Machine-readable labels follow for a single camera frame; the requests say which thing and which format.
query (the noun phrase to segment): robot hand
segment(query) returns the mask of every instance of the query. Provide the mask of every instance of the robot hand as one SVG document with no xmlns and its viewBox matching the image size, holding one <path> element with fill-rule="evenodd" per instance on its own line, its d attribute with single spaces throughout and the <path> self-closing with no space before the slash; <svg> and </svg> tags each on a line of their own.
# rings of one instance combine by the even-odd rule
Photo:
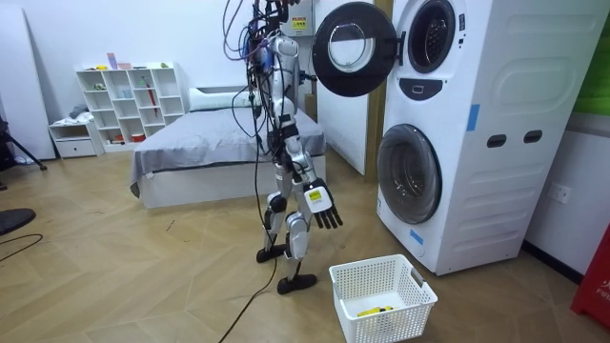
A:
<svg viewBox="0 0 610 343">
<path fill-rule="evenodd" d="M 326 182 L 317 178 L 313 182 L 303 186 L 305 200 L 310 211 L 314 214 L 315 221 L 320 229 L 336 229 L 343 225 L 335 207 L 335 200 L 326 186 Z"/>
</svg>

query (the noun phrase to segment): bedside table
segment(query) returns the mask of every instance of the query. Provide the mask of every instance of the bedside table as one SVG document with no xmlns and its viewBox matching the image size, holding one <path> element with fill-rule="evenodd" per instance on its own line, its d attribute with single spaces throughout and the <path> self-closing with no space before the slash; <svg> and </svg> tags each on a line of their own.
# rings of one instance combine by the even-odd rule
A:
<svg viewBox="0 0 610 343">
<path fill-rule="evenodd" d="M 99 156 L 104 147 L 93 122 L 50 125 L 49 132 L 61 158 Z"/>
</svg>

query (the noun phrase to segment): power socket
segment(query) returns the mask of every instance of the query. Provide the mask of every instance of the power socket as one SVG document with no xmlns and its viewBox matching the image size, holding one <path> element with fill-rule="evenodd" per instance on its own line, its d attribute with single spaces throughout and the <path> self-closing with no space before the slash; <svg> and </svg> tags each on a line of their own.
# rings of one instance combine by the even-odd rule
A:
<svg viewBox="0 0 610 343">
<path fill-rule="evenodd" d="M 571 191 L 572 189 L 567 186 L 552 182 L 549 186 L 549 192 L 546 193 L 546 196 L 565 205 L 568 203 L 568 200 L 570 200 Z"/>
</svg>

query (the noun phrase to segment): washing machine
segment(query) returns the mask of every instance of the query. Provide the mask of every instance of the washing machine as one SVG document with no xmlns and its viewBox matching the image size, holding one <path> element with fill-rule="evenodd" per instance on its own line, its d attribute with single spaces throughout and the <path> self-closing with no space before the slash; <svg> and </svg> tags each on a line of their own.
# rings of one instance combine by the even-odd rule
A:
<svg viewBox="0 0 610 343">
<path fill-rule="evenodd" d="M 517 256 L 609 8 L 395 0 L 392 20 L 362 2 L 324 19 L 313 61 L 328 90 L 387 79 L 377 213 L 430 271 Z"/>
</svg>

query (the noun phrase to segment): tripod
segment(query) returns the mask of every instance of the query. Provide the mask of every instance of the tripod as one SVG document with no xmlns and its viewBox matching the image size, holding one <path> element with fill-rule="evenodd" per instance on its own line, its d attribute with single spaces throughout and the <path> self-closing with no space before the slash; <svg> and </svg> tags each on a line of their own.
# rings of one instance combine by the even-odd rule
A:
<svg viewBox="0 0 610 343">
<path fill-rule="evenodd" d="M 17 148 L 21 149 L 21 151 L 23 151 L 29 158 L 31 158 L 31 160 L 34 161 L 34 163 L 37 164 L 38 167 L 40 167 L 41 171 L 45 171 L 47 169 L 47 166 L 44 166 L 24 146 L 22 146 L 21 144 L 19 144 L 19 142 L 12 138 L 12 136 L 9 134 L 9 123 L 0 119 L 0 144 L 7 144 L 9 142 L 14 144 Z M 6 189 L 7 186 L 3 184 L 2 181 L 0 181 L 0 191 L 5 191 Z"/>
</svg>

